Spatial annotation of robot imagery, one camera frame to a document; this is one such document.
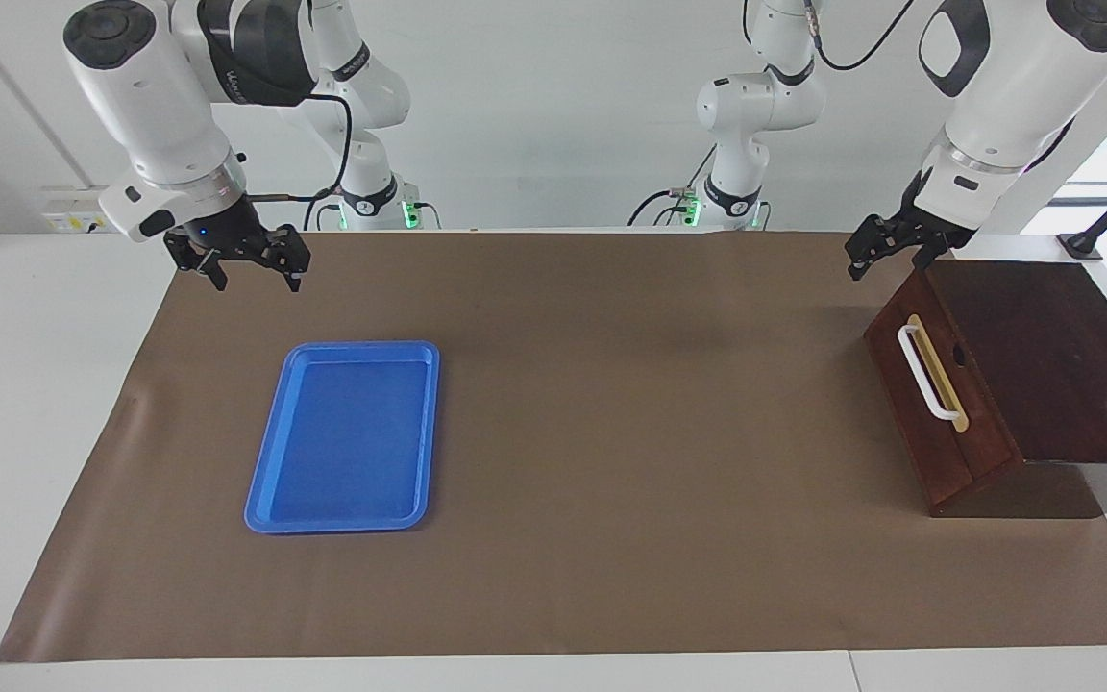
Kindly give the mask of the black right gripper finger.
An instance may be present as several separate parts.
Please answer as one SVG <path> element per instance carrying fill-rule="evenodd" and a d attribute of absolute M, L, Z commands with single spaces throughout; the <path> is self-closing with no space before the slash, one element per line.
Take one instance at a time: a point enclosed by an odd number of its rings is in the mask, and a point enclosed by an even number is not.
<path fill-rule="evenodd" d="M 311 254 L 294 225 L 284 224 L 265 233 L 263 266 L 283 276 L 291 293 L 302 289 Z"/>
<path fill-rule="evenodd" d="M 227 289 L 228 276 L 220 266 L 221 254 L 218 250 L 198 251 L 188 236 L 166 233 L 165 248 L 170 259 L 180 272 L 196 272 L 206 277 L 218 292 Z"/>

